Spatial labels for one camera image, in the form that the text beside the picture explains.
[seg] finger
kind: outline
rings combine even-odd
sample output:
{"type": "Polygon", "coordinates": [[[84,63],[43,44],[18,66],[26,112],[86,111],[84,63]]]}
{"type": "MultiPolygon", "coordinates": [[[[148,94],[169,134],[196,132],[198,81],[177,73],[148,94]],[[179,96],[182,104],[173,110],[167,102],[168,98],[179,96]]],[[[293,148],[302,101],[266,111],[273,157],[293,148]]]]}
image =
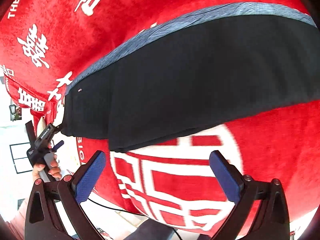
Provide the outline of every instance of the finger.
{"type": "Polygon", "coordinates": [[[51,170],[49,170],[49,174],[52,175],[52,174],[55,174],[55,173],[60,173],[61,172],[61,169],[59,167],[54,167],[52,168],[51,170]]]}
{"type": "Polygon", "coordinates": [[[35,164],[35,166],[33,166],[33,172],[35,174],[38,174],[40,171],[42,171],[44,169],[45,165],[44,164],[35,164]]]}
{"type": "Polygon", "coordinates": [[[61,175],[61,173],[57,172],[55,174],[52,174],[52,177],[57,178],[57,179],[61,179],[62,175],[61,175]]]}
{"type": "Polygon", "coordinates": [[[58,164],[58,162],[56,160],[52,161],[50,163],[50,165],[51,165],[51,167],[58,167],[59,166],[59,164],[58,164]]]}

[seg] red fleece blanket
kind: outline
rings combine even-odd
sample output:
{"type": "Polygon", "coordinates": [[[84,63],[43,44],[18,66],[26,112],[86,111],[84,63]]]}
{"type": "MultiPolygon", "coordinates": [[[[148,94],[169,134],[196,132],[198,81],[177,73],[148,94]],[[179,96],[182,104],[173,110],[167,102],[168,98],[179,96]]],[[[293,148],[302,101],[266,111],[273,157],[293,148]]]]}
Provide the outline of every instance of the red fleece blanket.
{"type": "Polygon", "coordinates": [[[299,0],[15,0],[0,24],[8,92],[52,122],[66,85],[142,30],[201,8],[248,1],[307,13],[299,0]]]}
{"type": "Polygon", "coordinates": [[[319,204],[319,109],[320,101],[275,109],[126,154],[110,153],[107,140],[77,138],[78,153],[82,163],[96,150],[107,154],[94,190],[104,199],[177,228],[213,235],[233,207],[208,166],[210,153],[220,150],[243,174],[262,181],[279,178],[292,221],[319,204]]]}
{"type": "MultiPolygon", "coordinates": [[[[299,0],[15,0],[0,23],[7,91],[52,122],[66,85],[140,31],[197,9],[247,1],[307,13],[299,0]]],[[[79,156],[85,163],[97,149],[107,153],[95,190],[108,201],[212,235],[232,208],[208,167],[210,152],[219,149],[255,179],[278,177],[294,220],[318,205],[319,104],[276,109],[127,154],[109,153],[107,141],[78,138],[79,156]]]]}

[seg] sleeve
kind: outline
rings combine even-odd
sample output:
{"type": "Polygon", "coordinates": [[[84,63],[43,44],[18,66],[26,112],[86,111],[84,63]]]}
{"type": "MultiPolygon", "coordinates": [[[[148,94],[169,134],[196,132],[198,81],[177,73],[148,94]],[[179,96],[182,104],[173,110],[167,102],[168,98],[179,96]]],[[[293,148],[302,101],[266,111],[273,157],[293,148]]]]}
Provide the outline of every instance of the sleeve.
{"type": "Polygon", "coordinates": [[[24,225],[26,221],[28,201],[29,198],[26,198],[21,204],[16,216],[10,222],[6,222],[7,226],[18,240],[24,240],[24,225]]]}

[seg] blue gripper pad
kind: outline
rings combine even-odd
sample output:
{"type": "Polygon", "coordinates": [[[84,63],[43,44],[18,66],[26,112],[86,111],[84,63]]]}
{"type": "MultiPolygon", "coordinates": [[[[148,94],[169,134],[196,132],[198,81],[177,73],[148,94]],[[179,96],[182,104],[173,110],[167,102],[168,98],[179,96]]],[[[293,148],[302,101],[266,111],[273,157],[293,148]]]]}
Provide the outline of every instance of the blue gripper pad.
{"type": "Polygon", "coordinates": [[[209,165],[228,200],[237,204],[240,201],[240,187],[215,151],[210,154],[209,165]]]}
{"type": "Polygon", "coordinates": [[[75,199],[78,204],[87,201],[94,185],[96,185],[104,167],[106,166],[106,155],[100,152],[90,168],[76,185],[75,199]]]}
{"type": "Polygon", "coordinates": [[[61,140],[52,148],[52,150],[56,152],[62,145],[64,145],[64,141],[61,140]]]}

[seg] black fabric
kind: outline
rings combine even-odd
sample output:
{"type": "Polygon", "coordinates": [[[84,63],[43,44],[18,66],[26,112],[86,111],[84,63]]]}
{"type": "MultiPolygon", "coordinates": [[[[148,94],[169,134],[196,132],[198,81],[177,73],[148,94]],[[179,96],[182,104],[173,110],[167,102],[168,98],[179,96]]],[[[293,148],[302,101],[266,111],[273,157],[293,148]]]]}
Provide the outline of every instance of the black fabric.
{"type": "Polygon", "coordinates": [[[79,82],[62,133],[108,138],[111,151],[126,152],[320,99],[319,52],[318,29],[284,17],[185,28],[79,82]]]}
{"type": "Polygon", "coordinates": [[[124,240],[170,240],[173,234],[172,227],[148,219],[124,240]]]}

